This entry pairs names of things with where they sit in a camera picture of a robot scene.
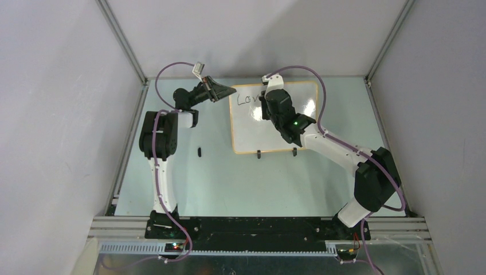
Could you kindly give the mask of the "yellow framed whiteboard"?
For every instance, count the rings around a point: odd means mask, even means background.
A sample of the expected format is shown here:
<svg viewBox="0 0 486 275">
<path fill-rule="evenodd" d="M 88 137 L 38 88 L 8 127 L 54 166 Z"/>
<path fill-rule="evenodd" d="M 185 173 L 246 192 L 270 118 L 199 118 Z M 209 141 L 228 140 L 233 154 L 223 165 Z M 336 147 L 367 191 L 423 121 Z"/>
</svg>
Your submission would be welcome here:
<svg viewBox="0 0 486 275">
<path fill-rule="evenodd" d="M 291 151 L 297 145 L 287 143 L 271 121 L 262 118 L 258 96 L 266 87 L 261 84 L 234 85 L 229 96 L 233 151 L 251 154 L 257 151 Z M 319 86 L 314 81 L 291 81 L 284 84 L 295 111 L 316 119 Z"/>
</svg>

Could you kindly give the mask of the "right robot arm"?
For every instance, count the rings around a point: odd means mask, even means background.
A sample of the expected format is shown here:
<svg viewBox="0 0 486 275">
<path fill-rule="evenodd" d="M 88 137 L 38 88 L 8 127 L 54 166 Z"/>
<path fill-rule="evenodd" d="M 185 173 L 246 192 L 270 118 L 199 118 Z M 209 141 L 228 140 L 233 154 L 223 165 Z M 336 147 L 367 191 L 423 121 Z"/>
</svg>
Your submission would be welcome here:
<svg viewBox="0 0 486 275">
<path fill-rule="evenodd" d="M 401 183 L 390 151 L 353 146 L 321 129 L 315 119 L 295 111 L 291 96 L 284 89 L 263 91 L 258 98 L 263 119 L 271 121 L 287 143 L 327 157 L 354 177 L 353 197 L 338 211 L 338 220 L 333 224 L 338 238 L 349 239 L 356 232 L 356 224 L 385 207 L 393 194 L 401 200 L 397 210 L 404 210 Z"/>
</svg>

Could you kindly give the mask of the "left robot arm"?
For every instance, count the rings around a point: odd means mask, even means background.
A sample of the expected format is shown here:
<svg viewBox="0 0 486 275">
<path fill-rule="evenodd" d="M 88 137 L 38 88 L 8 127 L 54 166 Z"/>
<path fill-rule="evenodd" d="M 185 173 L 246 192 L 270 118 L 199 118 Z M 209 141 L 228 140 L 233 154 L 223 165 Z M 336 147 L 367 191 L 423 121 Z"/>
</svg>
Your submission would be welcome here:
<svg viewBox="0 0 486 275">
<path fill-rule="evenodd" d="M 236 89 L 206 76 L 191 91 L 183 88 L 174 91 L 175 111 L 146 112 L 139 149 L 148 160 L 154 185 L 153 208 L 148 220 L 150 233 L 159 229 L 166 238 L 172 239 L 179 236 L 181 231 L 171 168 L 178 146 L 179 130 L 197 125 L 199 112 L 194 106 L 204 101 L 216 103 L 234 93 Z"/>
</svg>

